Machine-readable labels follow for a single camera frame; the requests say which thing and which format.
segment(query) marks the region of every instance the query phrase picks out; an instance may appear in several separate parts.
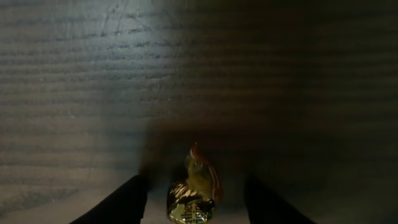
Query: candy wrapper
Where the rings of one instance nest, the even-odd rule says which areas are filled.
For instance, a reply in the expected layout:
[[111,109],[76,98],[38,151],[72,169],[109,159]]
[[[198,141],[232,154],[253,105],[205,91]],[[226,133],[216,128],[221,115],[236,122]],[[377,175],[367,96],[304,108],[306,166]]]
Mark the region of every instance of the candy wrapper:
[[178,224],[208,223],[213,218],[222,189],[213,166],[191,148],[185,161],[188,178],[173,183],[167,195],[167,215]]

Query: transparent plastic wrapper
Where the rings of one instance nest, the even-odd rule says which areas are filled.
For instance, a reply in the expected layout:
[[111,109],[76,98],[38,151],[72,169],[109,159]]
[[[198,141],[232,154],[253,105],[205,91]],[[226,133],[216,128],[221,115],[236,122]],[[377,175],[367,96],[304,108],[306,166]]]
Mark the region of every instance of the transparent plastic wrapper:
[[214,167],[198,153],[194,145],[185,165],[188,178],[173,183],[167,195],[167,215],[178,224],[208,223],[216,203],[222,199],[222,188]]

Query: wood grain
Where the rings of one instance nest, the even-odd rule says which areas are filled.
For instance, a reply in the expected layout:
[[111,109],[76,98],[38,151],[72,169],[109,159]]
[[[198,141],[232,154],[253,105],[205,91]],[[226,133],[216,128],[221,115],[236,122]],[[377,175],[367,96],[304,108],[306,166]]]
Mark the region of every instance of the wood grain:
[[0,1],[1,221],[70,222],[198,141],[227,217],[251,170],[316,222],[395,223],[397,23],[388,0]]

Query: wooden table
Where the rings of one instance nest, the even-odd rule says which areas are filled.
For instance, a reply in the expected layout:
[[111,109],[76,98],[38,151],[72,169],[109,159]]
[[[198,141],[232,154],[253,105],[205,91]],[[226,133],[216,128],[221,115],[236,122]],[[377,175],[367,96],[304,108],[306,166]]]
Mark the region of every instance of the wooden table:
[[197,141],[214,223],[246,220],[246,172],[316,222],[396,223],[397,24],[387,0],[2,0],[0,222],[68,223]]

